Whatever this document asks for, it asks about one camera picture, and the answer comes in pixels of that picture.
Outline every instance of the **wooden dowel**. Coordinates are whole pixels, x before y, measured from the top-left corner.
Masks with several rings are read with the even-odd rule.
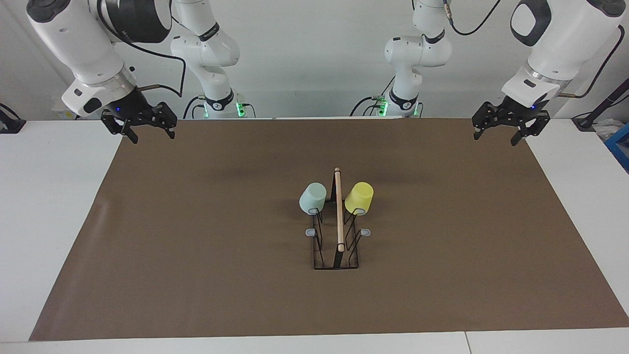
[[[341,169],[334,170],[334,179],[337,182],[337,234],[338,251],[345,252],[345,230],[343,229],[343,192],[341,191]]]

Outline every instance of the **table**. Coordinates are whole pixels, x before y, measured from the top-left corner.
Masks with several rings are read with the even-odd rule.
[[[23,343],[120,143],[99,122],[29,122],[0,137],[0,352],[626,353],[629,329]],[[594,133],[553,120],[529,138],[548,180],[629,313],[629,175]]]

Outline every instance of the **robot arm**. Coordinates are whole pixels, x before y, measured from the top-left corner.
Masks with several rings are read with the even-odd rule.
[[[181,25],[190,33],[177,36],[170,44],[173,55],[183,58],[187,68],[201,82],[206,112],[210,118],[243,116],[238,95],[221,67],[234,66],[240,58],[236,41],[214,18],[207,0],[175,0]]]
[[[444,66],[452,56],[443,0],[416,0],[413,23],[421,37],[396,37],[385,48],[386,59],[396,70],[395,83],[385,95],[388,115],[411,116],[423,81],[417,68]]]
[[[97,9],[94,7],[97,4],[102,7]],[[102,24],[94,20],[94,14],[106,13],[108,25],[126,38],[141,40],[149,36],[159,42],[163,40],[159,36],[166,36],[170,30],[170,25],[166,27],[157,14],[157,10],[164,8],[159,4],[153,0],[29,0],[27,5],[29,21],[37,34],[74,74],[75,81],[62,96],[64,103],[82,117],[104,108],[101,120],[109,131],[127,135],[134,143],[138,140],[131,129],[134,125],[160,127],[174,139],[177,117],[163,102],[157,106],[148,104],[135,78],[113,50]],[[144,26],[121,27],[120,23],[127,23],[136,15],[125,12],[129,11],[129,5],[152,10],[149,13],[155,16],[149,23],[155,31],[145,33]]]
[[[472,118],[479,139],[498,125],[518,127],[511,140],[539,135],[550,117],[544,106],[557,97],[612,36],[625,14],[625,0],[521,0],[511,31],[532,48],[526,64],[503,87],[499,106],[485,102]]]

